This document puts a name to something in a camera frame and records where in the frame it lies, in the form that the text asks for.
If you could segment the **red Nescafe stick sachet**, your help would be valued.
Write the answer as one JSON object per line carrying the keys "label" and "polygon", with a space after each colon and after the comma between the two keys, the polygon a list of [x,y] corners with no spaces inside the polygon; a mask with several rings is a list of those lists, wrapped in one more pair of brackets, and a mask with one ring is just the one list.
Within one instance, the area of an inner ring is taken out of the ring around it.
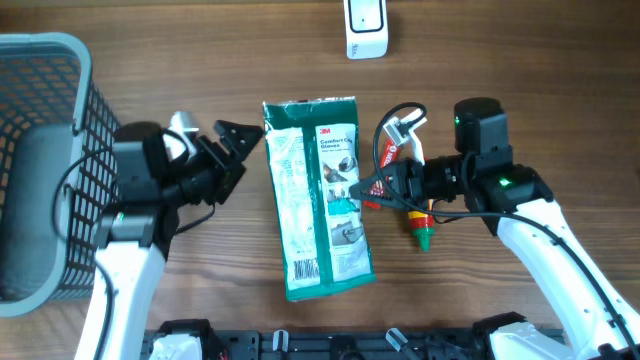
{"label": "red Nescafe stick sachet", "polygon": [[[401,152],[401,148],[397,146],[390,138],[387,138],[384,143],[384,151],[379,157],[379,166],[381,168],[387,166],[391,162],[395,161]],[[369,190],[370,195],[382,196],[386,193],[384,186],[377,181]],[[362,204],[371,209],[380,209],[381,206],[377,203],[370,201],[363,201]]]}

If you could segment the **red sauce bottle green cap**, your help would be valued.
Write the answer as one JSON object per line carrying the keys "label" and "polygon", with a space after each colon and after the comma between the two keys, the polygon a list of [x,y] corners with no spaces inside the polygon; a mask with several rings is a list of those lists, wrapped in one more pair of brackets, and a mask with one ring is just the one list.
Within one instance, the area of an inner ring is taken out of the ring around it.
{"label": "red sauce bottle green cap", "polygon": [[418,241],[420,249],[428,252],[431,247],[431,238],[435,234],[435,221],[432,215],[411,210],[408,212],[411,234]]}

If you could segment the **green 3M gloves package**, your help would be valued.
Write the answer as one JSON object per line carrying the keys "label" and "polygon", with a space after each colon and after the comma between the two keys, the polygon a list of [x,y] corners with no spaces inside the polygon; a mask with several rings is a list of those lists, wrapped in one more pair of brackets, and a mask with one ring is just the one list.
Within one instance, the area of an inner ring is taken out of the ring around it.
{"label": "green 3M gloves package", "polygon": [[355,99],[266,102],[262,109],[287,300],[375,282],[362,205],[349,193],[360,180]]}

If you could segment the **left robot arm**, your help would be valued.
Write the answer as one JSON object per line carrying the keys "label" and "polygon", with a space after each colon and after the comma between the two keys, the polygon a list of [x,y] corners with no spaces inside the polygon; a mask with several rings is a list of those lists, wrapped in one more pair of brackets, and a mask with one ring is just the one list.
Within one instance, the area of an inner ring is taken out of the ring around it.
{"label": "left robot arm", "polygon": [[119,128],[110,148],[117,197],[93,230],[95,280],[75,353],[78,359],[141,356],[151,303],[172,240],[187,231],[186,205],[224,204],[246,172],[261,127],[218,120],[219,139],[189,139],[155,122]]}

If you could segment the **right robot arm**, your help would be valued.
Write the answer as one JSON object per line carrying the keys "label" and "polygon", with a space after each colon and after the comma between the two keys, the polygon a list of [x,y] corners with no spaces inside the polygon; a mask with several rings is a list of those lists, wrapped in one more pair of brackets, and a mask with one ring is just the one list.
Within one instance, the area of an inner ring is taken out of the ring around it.
{"label": "right robot arm", "polygon": [[472,327],[476,359],[636,359],[639,313],[581,246],[550,187],[514,161],[501,103],[472,97],[454,106],[453,155],[376,166],[349,189],[352,198],[427,213],[427,201],[463,197],[448,218],[479,218],[520,260],[569,339],[563,345],[526,317],[504,313]]}

